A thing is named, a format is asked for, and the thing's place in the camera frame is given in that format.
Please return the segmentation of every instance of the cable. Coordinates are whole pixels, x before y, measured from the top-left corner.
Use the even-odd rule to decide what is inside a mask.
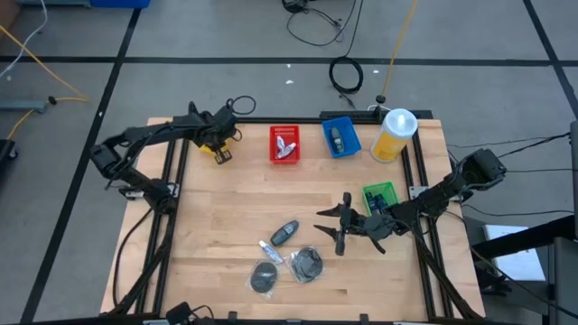
[[[391,79],[391,72],[394,69],[394,60],[396,59],[397,51],[399,50],[399,46],[401,45],[402,40],[404,40],[404,36],[406,36],[406,29],[407,29],[407,26],[409,25],[409,21],[412,19],[412,16],[414,15],[416,6],[417,6],[417,0],[414,0],[412,2],[411,9],[409,9],[409,14],[407,14],[406,20],[404,21],[404,26],[402,27],[401,32],[399,33],[399,36],[397,37],[396,47],[394,47],[394,52],[391,55],[391,60],[389,61],[389,69],[387,69],[386,84],[383,86],[383,91],[381,92],[381,95],[385,98],[387,97],[386,96],[387,88],[389,87],[389,80]]]
[[[213,314],[213,310],[207,305],[201,305],[201,306],[193,309],[191,312],[193,313],[193,315],[196,315],[195,311],[198,311],[198,310],[203,309],[203,308],[206,308],[209,311],[210,317],[214,320],[215,314]]]
[[[552,169],[528,170],[528,171],[511,171],[511,170],[508,170],[508,172],[566,172],[566,171],[578,172],[578,170],[572,169],[572,168],[552,168]]]
[[[331,44],[331,43],[333,43],[333,42],[342,42],[343,40],[337,41],[337,39],[338,39],[341,35],[343,35],[343,31],[345,30],[345,28],[347,27],[348,23],[350,22],[350,19],[351,19],[351,16],[353,15],[353,11],[354,11],[354,9],[355,9],[355,4],[357,3],[357,1],[358,1],[358,0],[353,0],[353,5],[351,6],[351,10],[350,10],[350,15],[347,17],[347,20],[346,20],[345,23],[343,24],[343,27],[340,27],[340,23],[339,23],[338,21],[334,20],[333,18],[331,18],[328,14],[324,13],[323,11],[308,7],[306,1],[303,2],[303,5],[300,5],[300,6],[299,6],[299,8],[301,8],[301,10],[296,11],[296,12],[293,12],[293,11],[287,9],[287,6],[285,5],[285,2],[284,2],[284,7],[285,7],[285,9],[287,9],[287,11],[293,13],[293,14],[289,17],[289,19],[287,19],[287,25],[285,26],[285,28],[287,29],[287,31],[288,31],[294,38],[296,38],[297,40],[299,40],[299,41],[301,41],[301,42],[304,42],[304,43],[306,43],[306,44],[309,44],[309,45],[311,45],[311,46],[323,47],[323,46],[327,46],[327,45],[329,45],[329,44]],[[297,36],[297,35],[291,30],[290,25],[291,25],[291,21],[293,20],[293,18],[294,18],[296,15],[298,15],[299,13],[308,14],[310,11],[313,11],[313,12],[317,13],[317,14],[318,14],[319,16],[321,16],[325,21],[327,21],[329,24],[333,25],[334,27],[336,27],[336,28],[339,30],[339,31],[337,32],[337,34],[335,35],[335,37],[333,37],[333,38],[332,38],[330,41],[328,41],[328,42],[315,43],[315,42],[306,41],[305,39]]]
[[[8,134],[8,136],[6,137],[6,139],[10,140],[12,139],[12,137],[14,136],[14,134],[16,133],[16,130],[18,129],[18,127],[20,126],[20,124],[22,122],[24,122],[24,120],[26,118],[28,118],[28,116],[30,116],[30,114],[32,114],[34,112],[34,109],[29,110],[28,112],[26,112],[26,114],[24,114],[24,116],[20,117],[20,119],[18,120],[18,122],[16,122],[16,124],[12,127],[12,131],[10,131],[10,133]]]
[[[115,272],[114,272],[113,278],[112,278],[112,302],[115,304],[115,307],[118,306],[117,278],[118,278],[118,267],[120,266],[120,256],[123,254],[123,249],[125,248],[125,244],[126,244],[126,241],[128,240],[128,238],[133,234],[133,232],[135,232],[135,230],[143,222],[145,222],[146,217],[148,217],[152,211],[153,211],[153,208],[150,208],[148,211],[146,211],[146,213],[138,221],[136,221],[135,225],[132,228],[130,228],[130,230],[128,230],[125,238],[123,238],[123,241],[120,243],[120,246],[118,247],[117,259],[115,261]]]
[[[251,109],[249,109],[248,112],[238,112],[238,111],[236,111],[235,108],[234,108],[235,103],[236,103],[238,100],[243,99],[243,98],[250,99],[250,100],[253,102],[253,107],[252,107]],[[237,114],[237,115],[249,115],[249,114],[255,112],[255,109],[256,109],[256,101],[255,101],[254,98],[252,98],[252,97],[249,96],[249,95],[243,95],[243,96],[239,96],[239,97],[237,97],[237,98],[235,98],[235,99],[232,99],[232,98],[227,99],[227,101],[225,102],[225,106],[227,106],[228,108],[230,108],[230,110],[232,110],[233,113],[235,113],[235,114]]]
[[[486,259],[484,256],[482,256],[480,253],[478,253],[472,246],[470,246],[470,250],[471,252],[476,255],[483,263],[485,263],[486,265],[488,265],[489,267],[491,267],[492,269],[494,269],[495,271],[499,272],[500,274],[504,275],[505,277],[508,278],[508,280],[510,280],[513,284],[517,285],[520,289],[524,290],[525,292],[529,293],[531,296],[533,296],[534,298],[538,299],[539,301],[547,304],[548,306],[561,311],[563,313],[565,313],[566,315],[575,318],[578,320],[578,314],[575,314],[571,311],[568,311],[566,308],[559,306],[556,303],[552,303],[549,302],[548,300],[540,297],[539,295],[535,294],[533,291],[531,291],[530,289],[526,288],[526,286],[520,284],[518,281],[514,280],[511,276],[507,275],[506,273],[504,273],[504,271],[500,270],[497,266],[495,266],[492,262],[490,262],[488,259]]]
[[[452,159],[457,163],[459,160],[455,157],[455,155],[453,155],[453,153],[448,149],[448,153],[450,154],[450,156],[452,157]]]
[[[52,70],[48,69],[48,67],[46,67],[46,65],[44,65],[44,63],[42,63],[42,61],[40,61],[40,59],[38,59],[34,53],[32,53],[31,51],[29,51],[26,46],[24,46],[24,44],[20,43],[20,41],[18,41],[10,32],[8,32],[3,25],[0,25],[0,31],[4,32],[12,41],[14,41],[16,44],[18,44],[23,50],[26,51],[26,53],[28,53],[28,55],[30,55],[38,64],[40,64],[40,66],[46,70],[46,72],[48,72],[53,78],[55,78],[56,80],[58,80],[62,85],[66,86],[68,89],[72,90],[72,92],[74,92],[75,94],[77,94],[80,98],[82,99],[86,99],[88,101],[89,97],[84,95],[81,91],[77,90],[76,88],[74,88],[73,86],[71,86],[68,82],[64,81],[61,77],[59,77],[56,73],[52,72]]]
[[[497,213],[488,213],[488,212],[484,212],[478,208],[475,208],[473,206],[471,206],[470,204],[464,204],[461,206],[462,208],[470,208],[473,209],[474,211],[478,211],[479,213],[486,215],[486,216],[492,216],[492,217],[509,217],[509,216],[535,216],[535,215],[541,215],[541,214],[550,214],[550,213],[574,213],[573,211],[570,210],[550,210],[550,211],[541,211],[541,212],[524,212],[524,213],[504,213],[504,214],[497,214]]]
[[[544,139],[544,140],[542,140],[542,141],[536,142],[535,144],[526,145],[526,146],[523,146],[523,147],[518,148],[518,149],[516,149],[516,150],[513,150],[513,151],[511,151],[511,152],[508,152],[508,153],[504,153],[504,154],[502,154],[502,155],[499,155],[498,158],[502,158],[502,157],[505,157],[505,156],[507,156],[507,155],[511,155],[511,154],[513,154],[513,153],[519,153],[519,152],[521,152],[521,151],[523,151],[523,150],[526,150],[527,148],[535,147],[535,146],[540,145],[540,144],[549,143],[549,142],[552,141],[552,140],[559,139],[559,138],[563,138],[563,137],[566,137],[566,136],[568,136],[568,135],[570,135],[570,132],[567,132],[567,133],[562,134],[562,135],[550,136],[550,137],[548,137],[548,138],[546,138],[546,139]]]
[[[544,140],[544,139],[547,139],[549,137],[551,137],[551,136],[536,136],[536,137],[531,137],[531,138],[527,138],[527,139],[507,140],[507,141],[502,141],[502,142],[486,143],[486,144],[470,144],[470,145],[447,144],[447,146],[465,149],[465,148],[475,148],[475,147],[484,146],[484,145],[515,144],[515,143],[532,141],[532,140]]]
[[[361,0],[361,3],[359,4],[358,18],[355,22],[355,28],[353,29],[353,35],[351,36],[351,42],[350,42],[349,48],[347,49],[347,51],[345,52],[344,55],[333,59],[329,65],[329,80],[331,81],[331,84],[340,93],[340,98],[345,99],[348,102],[348,104],[350,105],[350,107],[352,107],[355,110],[358,110],[355,107],[355,104],[345,94],[357,94],[357,92],[361,89],[361,86],[363,86],[363,69],[361,68],[359,63],[357,63],[355,60],[348,58],[348,55],[350,55],[351,49],[353,48],[353,42],[355,42],[355,36],[358,33],[359,18],[361,17],[361,10],[363,9],[363,2],[364,2],[364,0]],[[350,12],[350,17],[348,17],[348,21],[346,22],[346,25],[349,22],[349,19],[351,18],[351,14],[353,13],[353,9],[355,8],[356,3],[357,3],[357,0],[355,0],[353,2],[353,6],[351,7],[351,12]],[[342,61],[346,61],[347,63],[352,65],[353,68],[355,69],[355,71],[358,73],[358,83],[353,88],[343,87],[342,85],[337,83],[337,81],[335,81],[335,78],[333,77],[333,69],[335,69],[335,64],[342,62]]]
[[[55,98],[56,101],[66,101],[66,100],[75,100],[75,101],[83,101],[86,102],[87,100],[84,98],[74,98],[74,97],[60,97],[60,98]],[[24,114],[22,117],[20,117],[20,119],[16,122],[16,124],[14,124],[14,126],[12,127],[12,130],[10,131],[10,133],[8,134],[8,136],[6,137],[6,139],[10,140],[12,139],[12,137],[14,136],[14,134],[16,133],[16,130],[18,129],[18,127],[20,127],[20,124],[22,122],[24,122],[24,120],[26,120],[26,118],[28,118],[32,113],[34,112],[34,109],[29,110],[28,112],[26,112],[26,114]]]
[[[14,65],[16,64],[16,62],[18,62],[20,60],[20,58],[22,58],[22,55],[24,54],[24,46],[26,46],[26,44],[28,44],[28,42],[32,39],[32,37],[34,35],[36,35],[42,28],[44,28],[44,26],[48,22],[48,13],[46,12],[46,5],[44,4],[44,0],[40,0],[40,3],[42,5],[42,12],[44,13],[44,22],[42,22],[42,24],[40,26],[38,26],[38,28],[36,28],[33,32],[31,32],[30,35],[28,35],[28,37],[26,37],[26,39],[24,40],[24,44],[20,48],[20,52],[18,53],[18,56],[16,57],[16,59],[14,59],[12,61],[12,63],[10,63],[10,65],[8,65],[2,71],[2,73],[0,73],[0,78],[2,78],[6,72],[11,70],[14,67]]]

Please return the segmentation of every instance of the black cable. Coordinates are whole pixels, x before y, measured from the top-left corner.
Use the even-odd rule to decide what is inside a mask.
[[[359,18],[361,17],[361,9],[363,9],[363,1],[364,0],[361,0],[361,3],[359,4],[358,18],[355,22],[355,28],[353,29],[353,35],[351,36],[351,42],[350,42],[349,48],[347,49],[347,52],[345,52],[344,55],[333,59],[330,63],[330,66],[329,66],[329,80],[331,81],[331,84],[340,93],[340,98],[345,99],[348,102],[348,104],[351,107],[353,107],[353,109],[355,109],[355,110],[357,110],[357,108],[355,107],[355,104],[353,104],[353,101],[349,97],[347,97],[347,95],[345,95],[345,94],[356,94],[361,89],[361,86],[363,86],[363,69],[361,68],[359,63],[357,63],[355,60],[348,58],[348,55],[350,55],[350,52],[351,52],[351,48],[353,48],[353,42],[355,42],[355,36],[358,33]],[[351,13],[353,13],[353,8],[355,8],[356,2],[354,2],[353,6],[351,7]],[[335,78],[333,77],[333,69],[335,68],[335,64],[342,62],[342,61],[346,61],[347,63],[351,64],[353,66],[353,68],[355,69],[355,71],[358,73],[358,83],[353,88],[344,88],[342,85],[338,84],[337,81],[335,81]]]
[[[546,138],[546,139],[544,139],[544,140],[542,140],[542,141],[536,142],[535,144],[526,145],[526,146],[523,146],[523,147],[518,148],[518,149],[516,149],[516,150],[513,150],[513,151],[511,151],[511,152],[509,152],[509,153],[504,153],[504,154],[502,154],[502,155],[499,155],[498,158],[502,158],[502,157],[505,157],[505,156],[507,156],[507,155],[511,155],[511,154],[513,154],[513,153],[519,153],[519,152],[521,152],[522,150],[526,150],[527,148],[535,147],[535,146],[540,145],[540,144],[549,143],[549,142],[552,141],[552,140],[559,139],[559,138],[563,138],[563,137],[566,137],[566,136],[568,136],[568,135],[570,135],[570,132],[567,132],[567,133],[562,134],[562,135],[550,136],[550,137],[548,137],[548,138]]]
[[[214,319],[215,319],[215,314],[213,314],[213,310],[212,310],[209,306],[207,306],[207,305],[201,305],[201,306],[193,309],[193,310],[192,310],[193,315],[195,314],[195,311],[201,310],[201,309],[203,309],[203,308],[206,308],[206,309],[209,311],[210,317],[214,320]]]
[[[550,210],[550,211],[541,211],[541,212],[525,212],[525,213],[504,213],[504,214],[498,214],[498,213],[488,213],[488,212],[484,212],[478,208],[475,208],[473,206],[471,206],[470,204],[464,204],[461,206],[462,208],[470,208],[473,209],[475,211],[478,211],[479,213],[483,214],[483,215],[487,215],[487,216],[492,216],[492,217],[509,217],[509,216],[535,216],[535,215],[541,215],[541,214],[549,214],[549,213],[574,213],[573,211],[570,210]]]
[[[289,19],[287,19],[287,25],[285,26],[285,28],[287,29],[287,31],[297,40],[304,42],[306,44],[309,44],[311,46],[317,46],[317,47],[323,47],[323,46],[327,46],[333,42],[342,42],[341,41],[337,41],[337,39],[343,34],[343,31],[345,30],[345,28],[347,27],[348,23],[350,22],[351,16],[353,15],[353,11],[355,9],[355,4],[357,3],[358,0],[353,0],[353,5],[351,6],[351,10],[350,10],[350,15],[347,17],[347,20],[345,21],[345,23],[343,24],[343,27],[340,26],[340,22],[334,20],[333,18],[331,18],[328,14],[324,13],[321,10],[318,9],[314,9],[314,8],[310,8],[307,6],[306,2],[305,5],[302,6],[302,10],[298,11],[298,12],[293,12],[293,14],[289,17]],[[339,31],[337,32],[337,34],[335,35],[335,37],[333,37],[330,41],[328,42],[323,42],[323,43],[315,43],[315,42],[309,42],[306,41],[305,39],[297,36],[290,28],[291,25],[291,21],[294,19],[294,17],[296,15],[298,15],[299,13],[304,13],[304,14],[308,14],[310,11],[313,11],[315,13],[317,13],[319,16],[321,16],[325,21],[327,21],[329,24],[333,25],[334,27],[336,27]]]
[[[454,215],[459,221],[461,221],[463,223],[463,225],[467,228],[468,225],[466,224],[466,221],[464,220],[464,218],[468,218],[466,216],[460,217],[457,214],[450,212],[450,211],[445,211],[444,213],[450,213],[451,215]],[[494,271],[499,272],[500,274],[504,275],[506,278],[508,278],[508,280],[510,280],[513,284],[517,285],[520,289],[524,290],[525,292],[529,293],[531,296],[533,296],[534,298],[538,299],[539,301],[547,304],[548,306],[561,311],[563,313],[565,313],[566,315],[573,317],[575,319],[578,319],[578,315],[568,311],[566,308],[559,306],[556,303],[552,303],[549,302],[548,300],[540,297],[539,295],[535,294],[533,291],[531,291],[530,289],[526,288],[526,286],[520,284],[518,281],[514,280],[511,276],[507,275],[504,271],[500,270],[497,266],[495,266],[492,262],[490,262],[488,259],[486,259],[484,256],[482,256],[480,253],[478,253],[475,248],[473,248],[471,245],[470,246],[470,250],[471,252],[476,255],[481,262],[485,263],[486,265],[488,265],[489,267],[491,267],[492,269],[494,269]]]
[[[508,172],[578,172],[578,170],[572,168],[551,168],[551,169],[542,169],[542,170],[527,170],[527,171],[511,171]]]
[[[135,230],[143,222],[145,222],[146,217],[148,217],[152,211],[153,211],[153,208],[150,208],[148,211],[146,211],[146,213],[138,221],[136,221],[135,225],[132,228],[130,228],[130,230],[128,230],[125,238],[123,238],[123,241],[120,243],[120,246],[118,247],[117,259],[115,261],[115,272],[114,272],[113,278],[112,278],[112,302],[115,304],[115,307],[118,306],[117,278],[118,278],[118,267],[120,266],[120,256],[123,254],[123,249],[125,248],[125,244],[126,244],[126,241],[128,240],[128,238],[133,234],[133,232],[135,232]]]
[[[448,153],[450,154],[450,156],[453,158],[454,162],[458,162],[459,160],[455,157],[455,155],[453,155],[453,153],[448,149]]]
[[[251,100],[251,101],[253,102],[253,107],[251,107],[251,109],[249,109],[247,112],[238,112],[238,111],[235,110],[235,103],[237,103],[238,100],[243,99],[243,98],[246,98],[246,99]],[[255,109],[256,109],[256,100],[255,100],[254,98],[252,98],[251,96],[249,96],[249,95],[243,95],[243,96],[239,96],[239,97],[237,97],[237,98],[235,98],[235,99],[233,99],[233,98],[227,99],[227,102],[225,103],[225,105],[226,105],[228,108],[230,108],[231,111],[233,111],[233,113],[235,113],[235,114],[237,114],[237,115],[249,115],[249,114],[255,112]]]
[[[465,148],[475,148],[475,147],[484,146],[484,145],[515,144],[515,143],[532,141],[532,140],[544,140],[544,139],[547,139],[547,138],[549,138],[549,137],[550,137],[550,136],[536,136],[536,137],[531,137],[531,138],[526,138],[526,139],[507,140],[507,141],[496,142],[496,143],[469,144],[469,145],[447,144],[447,146],[454,147],[454,148],[465,149]]]

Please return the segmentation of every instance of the plastic bag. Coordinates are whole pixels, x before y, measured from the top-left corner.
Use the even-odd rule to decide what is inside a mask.
[[[286,258],[287,266],[298,283],[309,283],[323,272],[323,260],[315,247],[305,247]]]
[[[256,262],[245,286],[265,299],[270,299],[279,277],[279,269],[270,260]]]

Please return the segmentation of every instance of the yellow bottle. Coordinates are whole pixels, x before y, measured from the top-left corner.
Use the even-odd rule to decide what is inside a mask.
[[[371,155],[381,163],[394,161],[416,130],[417,119],[410,111],[392,109],[383,119],[379,135],[371,145]]]

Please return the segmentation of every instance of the bottle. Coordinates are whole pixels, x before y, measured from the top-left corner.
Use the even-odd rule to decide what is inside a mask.
[[[259,241],[259,245],[263,248],[263,251],[273,260],[276,264],[283,262],[283,258],[277,253],[269,244],[263,240]]]
[[[392,109],[383,119],[379,135],[371,145],[371,155],[381,163],[394,161],[416,130],[417,119],[410,111]]]

